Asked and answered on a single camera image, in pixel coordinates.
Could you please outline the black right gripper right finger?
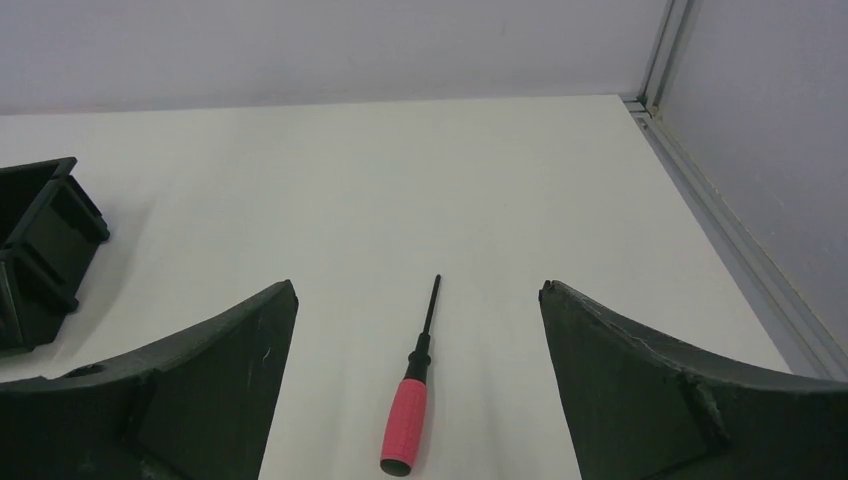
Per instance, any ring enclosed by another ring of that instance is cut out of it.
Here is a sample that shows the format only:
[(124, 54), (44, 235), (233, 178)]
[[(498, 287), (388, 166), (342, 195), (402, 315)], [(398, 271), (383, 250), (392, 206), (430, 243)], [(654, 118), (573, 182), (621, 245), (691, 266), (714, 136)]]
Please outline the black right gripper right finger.
[(538, 300), (585, 479), (843, 479), (847, 386), (733, 360), (559, 281)]

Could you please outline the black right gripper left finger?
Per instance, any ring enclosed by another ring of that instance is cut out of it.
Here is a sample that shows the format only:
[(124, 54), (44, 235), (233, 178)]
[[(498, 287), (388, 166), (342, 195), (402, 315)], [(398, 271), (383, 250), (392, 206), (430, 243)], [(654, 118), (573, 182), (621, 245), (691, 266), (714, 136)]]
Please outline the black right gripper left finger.
[(257, 478), (298, 306), (278, 282), (138, 349), (4, 383), (2, 477)]

